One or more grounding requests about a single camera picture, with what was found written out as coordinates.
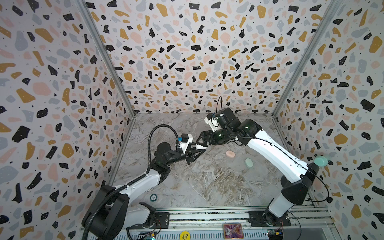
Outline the pink earbud case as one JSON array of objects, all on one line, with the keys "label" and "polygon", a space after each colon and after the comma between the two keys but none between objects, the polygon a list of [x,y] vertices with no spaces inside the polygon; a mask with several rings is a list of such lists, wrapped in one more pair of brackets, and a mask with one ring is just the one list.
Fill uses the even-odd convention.
[{"label": "pink earbud case", "polygon": [[233,151],[226,151],[226,156],[233,159],[236,154]]}]

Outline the mint green earbud case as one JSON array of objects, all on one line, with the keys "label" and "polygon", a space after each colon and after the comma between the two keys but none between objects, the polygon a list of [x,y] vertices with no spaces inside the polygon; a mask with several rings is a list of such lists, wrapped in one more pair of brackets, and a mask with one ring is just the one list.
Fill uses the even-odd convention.
[{"label": "mint green earbud case", "polygon": [[250,158],[245,159],[245,164],[248,168],[252,168],[254,166],[254,163]]}]

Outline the white earbud case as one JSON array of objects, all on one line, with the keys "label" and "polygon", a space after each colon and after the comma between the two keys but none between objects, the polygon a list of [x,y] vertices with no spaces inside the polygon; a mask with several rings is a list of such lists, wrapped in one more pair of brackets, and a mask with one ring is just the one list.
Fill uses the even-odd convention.
[{"label": "white earbud case", "polygon": [[199,145],[199,144],[195,144],[195,147],[196,147],[196,149],[198,149],[198,150],[205,150],[207,147],[204,147],[204,146],[202,146],[202,145]]}]

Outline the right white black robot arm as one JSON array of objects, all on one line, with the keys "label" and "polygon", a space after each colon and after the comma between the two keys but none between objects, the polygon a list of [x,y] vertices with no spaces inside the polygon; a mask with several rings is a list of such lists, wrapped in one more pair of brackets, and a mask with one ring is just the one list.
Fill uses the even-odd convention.
[{"label": "right white black robot arm", "polygon": [[280,219],[294,205],[304,203],[319,172],[318,165],[299,160],[273,140],[259,124],[251,119],[241,122],[230,108],[209,113],[205,123],[211,130],[200,134],[198,145],[218,146],[231,141],[241,143],[261,154],[283,174],[283,188],[265,210],[266,220]]}]

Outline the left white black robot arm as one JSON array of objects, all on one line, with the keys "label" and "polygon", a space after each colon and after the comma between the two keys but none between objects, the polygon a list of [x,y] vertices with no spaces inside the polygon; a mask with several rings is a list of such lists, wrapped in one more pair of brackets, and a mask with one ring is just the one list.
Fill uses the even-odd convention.
[{"label": "left white black robot arm", "polygon": [[86,240],[92,233],[99,240],[112,240],[125,228],[135,225],[150,228],[155,221],[155,208],[144,202],[131,207],[130,202],[162,183],[172,164],[180,161],[191,164],[205,151],[205,147],[196,143],[179,143],[176,150],[169,143],[160,143],[147,173],[129,183],[117,187],[104,185],[99,190],[82,220],[82,238]]}]

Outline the yellow round sticker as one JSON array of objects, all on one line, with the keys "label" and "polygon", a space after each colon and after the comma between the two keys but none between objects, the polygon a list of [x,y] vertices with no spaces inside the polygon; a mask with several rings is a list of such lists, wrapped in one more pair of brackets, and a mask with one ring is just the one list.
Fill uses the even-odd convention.
[{"label": "yellow round sticker", "polygon": [[191,234],[188,231],[183,231],[180,233],[180,240],[191,240]]}]

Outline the pink square card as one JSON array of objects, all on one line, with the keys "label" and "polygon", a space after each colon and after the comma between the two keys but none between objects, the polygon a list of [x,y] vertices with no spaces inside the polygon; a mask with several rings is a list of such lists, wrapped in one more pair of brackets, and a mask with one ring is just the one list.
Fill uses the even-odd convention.
[{"label": "pink square card", "polygon": [[225,240],[239,240],[244,238],[241,224],[223,224]]}]

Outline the mint green microphone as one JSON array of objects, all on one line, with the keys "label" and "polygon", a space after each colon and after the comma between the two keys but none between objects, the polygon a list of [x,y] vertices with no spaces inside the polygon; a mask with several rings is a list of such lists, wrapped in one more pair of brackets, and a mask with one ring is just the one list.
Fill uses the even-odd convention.
[{"label": "mint green microphone", "polygon": [[317,156],[314,158],[314,163],[319,167],[326,167],[330,162],[331,161],[325,156]]}]

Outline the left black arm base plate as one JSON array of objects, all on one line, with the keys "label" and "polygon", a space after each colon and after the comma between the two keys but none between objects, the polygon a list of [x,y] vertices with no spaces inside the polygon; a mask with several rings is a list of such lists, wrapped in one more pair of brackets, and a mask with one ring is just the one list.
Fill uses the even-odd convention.
[{"label": "left black arm base plate", "polygon": [[153,229],[168,229],[170,223],[170,213],[169,212],[160,212],[155,213],[150,216],[150,219],[144,224],[137,224],[129,229],[132,230],[153,230]]}]

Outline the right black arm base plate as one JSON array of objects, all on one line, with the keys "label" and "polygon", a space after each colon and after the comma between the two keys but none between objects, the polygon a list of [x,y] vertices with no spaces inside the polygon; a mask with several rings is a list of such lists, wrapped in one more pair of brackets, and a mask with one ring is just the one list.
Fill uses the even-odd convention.
[{"label": "right black arm base plate", "polygon": [[269,211],[249,211],[248,222],[252,227],[290,227],[291,221],[288,213],[277,218]]}]

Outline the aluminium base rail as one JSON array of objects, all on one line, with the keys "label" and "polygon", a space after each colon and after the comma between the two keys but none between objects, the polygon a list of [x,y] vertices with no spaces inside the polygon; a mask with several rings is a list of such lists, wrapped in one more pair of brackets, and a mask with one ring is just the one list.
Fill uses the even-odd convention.
[{"label": "aluminium base rail", "polygon": [[309,205],[293,207],[288,212],[290,227],[252,227],[249,211],[263,211],[261,207],[204,207],[160,208],[157,213],[169,212],[168,229],[122,229],[117,240],[179,240],[188,231],[191,240],[224,240],[223,224],[241,224],[244,240],[339,240],[341,239],[329,212]]}]

